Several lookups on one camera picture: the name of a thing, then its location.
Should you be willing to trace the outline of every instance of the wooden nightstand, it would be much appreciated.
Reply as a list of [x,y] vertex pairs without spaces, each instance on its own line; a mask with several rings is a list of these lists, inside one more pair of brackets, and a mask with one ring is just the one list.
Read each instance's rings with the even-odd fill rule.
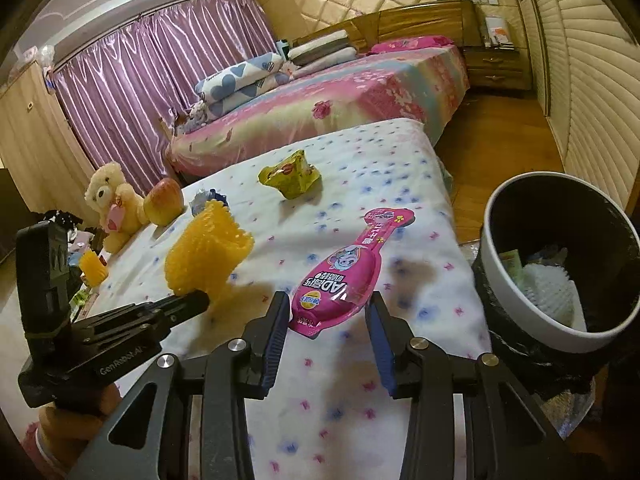
[[507,90],[528,90],[529,69],[524,66],[517,50],[502,50],[483,46],[465,46],[465,56],[469,83],[472,88],[501,88]]

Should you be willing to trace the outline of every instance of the yellow sponge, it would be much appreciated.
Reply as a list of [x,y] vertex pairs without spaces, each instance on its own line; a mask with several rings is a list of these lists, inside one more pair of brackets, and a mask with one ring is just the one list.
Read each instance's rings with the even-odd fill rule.
[[213,304],[253,248],[254,237],[238,227],[228,207],[210,200],[169,250],[164,260],[167,285],[178,296],[203,290]]

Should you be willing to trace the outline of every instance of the wooden headboard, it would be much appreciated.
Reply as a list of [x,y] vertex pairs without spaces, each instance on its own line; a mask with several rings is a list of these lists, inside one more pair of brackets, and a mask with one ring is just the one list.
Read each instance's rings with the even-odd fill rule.
[[366,52],[382,41],[439,34],[451,38],[457,46],[482,45],[473,3],[468,0],[449,0],[356,16],[297,38],[293,46],[336,30],[346,30],[358,52]]

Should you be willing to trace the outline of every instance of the purple curtain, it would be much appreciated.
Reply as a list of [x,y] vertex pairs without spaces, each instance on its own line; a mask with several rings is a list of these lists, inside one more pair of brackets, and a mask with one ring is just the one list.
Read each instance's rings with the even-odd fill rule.
[[158,117],[180,107],[169,73],[144,23],[98,40],[54,75],[58,95],[90,160],[119,162],[127,181],[146,193],[167,175],[168,141]]
[[274,51],[255,0],[191,0],[98,40],[55,74],[58,97],[89,160],[120,163],[145,194],[167,175],[158,117],[189,108],[207,75]]
[[275,52],[264,11],[255,0],[190,0],[149,17],[153,38],[187,107],[193,86],[245,59]]

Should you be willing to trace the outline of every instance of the blue heart blanket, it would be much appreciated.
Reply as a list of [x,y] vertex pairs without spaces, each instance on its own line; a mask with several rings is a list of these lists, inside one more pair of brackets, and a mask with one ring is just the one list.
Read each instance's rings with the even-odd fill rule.
[[[283,59],[278,54],[267,52],[198,81],[193,90],[207,105],[219,103],[234,92],[244,90],[258,80],[277,72],[282,63]],[[253,95],[247,94],[249,98],[257,95],[255,89],[247,91],[254,92]]]
[[255,83],[247,85],[233,92],[228,97],[207,105],[207,119],[213,121],[235,110],[240,105],[251,101],[269,90],[284,85],[289,82],[289,75],[283,72],[276,72],[263,79],[258,79]]

